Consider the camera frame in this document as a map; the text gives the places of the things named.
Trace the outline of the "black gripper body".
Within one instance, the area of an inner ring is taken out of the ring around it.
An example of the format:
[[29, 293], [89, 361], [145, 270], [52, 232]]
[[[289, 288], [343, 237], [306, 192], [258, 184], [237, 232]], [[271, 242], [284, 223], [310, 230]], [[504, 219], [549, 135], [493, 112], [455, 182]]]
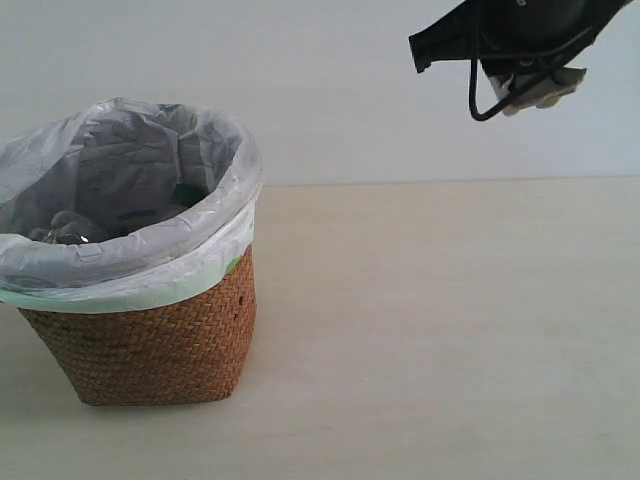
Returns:
[[562, 64], [590, 47], [627, 1], [469, 1], [454, 60]]

